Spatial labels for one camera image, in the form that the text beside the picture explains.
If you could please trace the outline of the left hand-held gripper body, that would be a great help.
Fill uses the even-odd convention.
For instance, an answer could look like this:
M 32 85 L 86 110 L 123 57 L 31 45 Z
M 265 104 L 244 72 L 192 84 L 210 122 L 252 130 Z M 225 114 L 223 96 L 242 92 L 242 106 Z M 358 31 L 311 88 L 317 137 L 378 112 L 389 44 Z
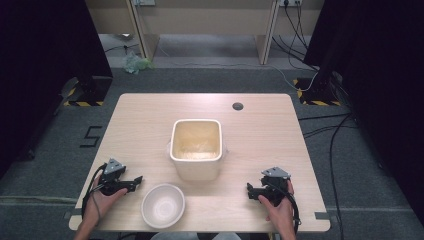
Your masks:
M 98 182 L 100 192 L 106 196 L 110 196 L 118 190 L 126 188 L 127 183 L 120 181 L 120 176 L 125 171 L 126 167 L 123 164 L 110 158 Z

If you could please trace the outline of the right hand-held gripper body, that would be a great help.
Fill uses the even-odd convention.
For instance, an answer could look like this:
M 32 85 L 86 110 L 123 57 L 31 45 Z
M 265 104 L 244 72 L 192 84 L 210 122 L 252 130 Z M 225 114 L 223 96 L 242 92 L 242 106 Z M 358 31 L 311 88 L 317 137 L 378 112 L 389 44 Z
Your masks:
M 291 174 L 280 167 L 272 167 L 262 171 L 264 177 L 261 179 L 265 187 L 266 198 L 274 205 L 278 206 L 288 192 L 288 181 Z

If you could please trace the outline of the person's right hand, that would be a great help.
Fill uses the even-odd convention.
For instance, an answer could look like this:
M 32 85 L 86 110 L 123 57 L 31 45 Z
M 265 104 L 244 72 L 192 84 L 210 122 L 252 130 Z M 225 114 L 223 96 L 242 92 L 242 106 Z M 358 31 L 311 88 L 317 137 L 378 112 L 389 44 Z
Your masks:
M 287 197 L 284 197 L 278 206 L 274 206 L 265 196 L 260 195 L 258 199 L 268 212 L 266 220 L 270 221 L 281 235 L 294 233 L 294 210 Z

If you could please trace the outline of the person's left hand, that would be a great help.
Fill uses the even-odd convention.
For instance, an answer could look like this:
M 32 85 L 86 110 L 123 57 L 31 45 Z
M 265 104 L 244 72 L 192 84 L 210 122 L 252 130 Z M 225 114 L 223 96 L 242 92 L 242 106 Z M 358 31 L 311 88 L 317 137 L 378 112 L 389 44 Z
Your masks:
M 111 207 L 126 193 L 126 188 L 120 189 L 110 196 L 104 195 L 100 190 L 91 192 L 86 202 L 82 222 L 85 225 L 96 226 Z

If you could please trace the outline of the white round bowl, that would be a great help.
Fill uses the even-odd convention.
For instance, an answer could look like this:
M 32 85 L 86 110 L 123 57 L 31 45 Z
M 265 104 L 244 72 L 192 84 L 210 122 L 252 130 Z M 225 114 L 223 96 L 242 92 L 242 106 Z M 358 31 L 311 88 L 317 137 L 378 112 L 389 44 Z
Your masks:
M 176 224 L 185 211 L 185 196 L 180 188 L 168 183 L 150 189 L 141 204 L 145 223 L 156 229 L 165 229 Z

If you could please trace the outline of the person's grey trousers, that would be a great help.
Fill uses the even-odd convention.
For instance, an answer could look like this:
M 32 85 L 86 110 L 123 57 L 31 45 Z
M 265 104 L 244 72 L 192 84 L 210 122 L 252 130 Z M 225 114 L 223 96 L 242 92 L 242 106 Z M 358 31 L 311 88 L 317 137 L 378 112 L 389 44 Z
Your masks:
M 195 232 L 162 232 L 155 234 L 150 240 L 242 240 L 234 232 L 229 233 L 195 233 Z

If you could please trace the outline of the cream square plastic bin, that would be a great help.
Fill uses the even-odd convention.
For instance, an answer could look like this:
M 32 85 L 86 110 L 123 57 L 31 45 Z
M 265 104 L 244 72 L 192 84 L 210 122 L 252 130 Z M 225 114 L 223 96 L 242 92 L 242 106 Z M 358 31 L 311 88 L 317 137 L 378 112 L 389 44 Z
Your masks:
M 179 177 L 212 181 L 224 155 L 221 123 L 215 119 L 180 119 L 173 125 L 169 155 Z

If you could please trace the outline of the hazard-striped stand base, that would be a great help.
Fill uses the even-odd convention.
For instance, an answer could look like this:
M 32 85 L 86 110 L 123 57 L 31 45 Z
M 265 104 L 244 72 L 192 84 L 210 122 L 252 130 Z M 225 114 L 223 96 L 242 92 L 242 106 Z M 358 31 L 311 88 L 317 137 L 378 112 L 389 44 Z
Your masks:
M 65 106 L 102 106 L 112 83 L 110 77 L 89 77 L 76 80 L 65 98 Z
M 312 78 L 297 78 L 293 80 L 297 96 L 303 105 L 340 106 L 334 90 L 329 86 L 313 86 Z

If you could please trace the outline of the green plastic bag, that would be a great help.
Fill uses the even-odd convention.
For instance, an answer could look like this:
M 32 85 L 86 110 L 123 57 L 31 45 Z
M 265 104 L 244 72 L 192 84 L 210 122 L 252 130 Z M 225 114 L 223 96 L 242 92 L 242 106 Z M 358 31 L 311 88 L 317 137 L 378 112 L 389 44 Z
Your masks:
M 134 52 L 130 52 L 123 58 L 123 69 L 130 74 L 138 74 L 146 69 L 153 69 L 153 63 L 147 58 L 141 58 Z

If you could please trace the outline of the black curtain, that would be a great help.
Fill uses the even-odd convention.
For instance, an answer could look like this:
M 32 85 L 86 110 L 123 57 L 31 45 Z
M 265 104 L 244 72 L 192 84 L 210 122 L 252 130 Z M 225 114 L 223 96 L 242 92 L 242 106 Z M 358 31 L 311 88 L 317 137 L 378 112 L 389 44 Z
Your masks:
M 339 73 L 372 146 L 424 226 L 424 0 L 324 0 L 305 57 Z
M 86 0 L 0 0 L 0 178 L 68 80 L 110 74 Z

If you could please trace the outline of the light wooden partition desk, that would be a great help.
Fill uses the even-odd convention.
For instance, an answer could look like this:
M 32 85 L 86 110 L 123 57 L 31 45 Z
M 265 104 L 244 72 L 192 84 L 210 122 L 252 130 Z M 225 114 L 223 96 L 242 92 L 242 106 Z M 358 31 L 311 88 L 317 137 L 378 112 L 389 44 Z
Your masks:
M 99 34 L 134 35 L 144 58 L 154 58 L 164 34 L 251 35 L 262 65 L 272 36 L 313 33 L 324 1 L 281 7 L 279 0 L 85 0 Z

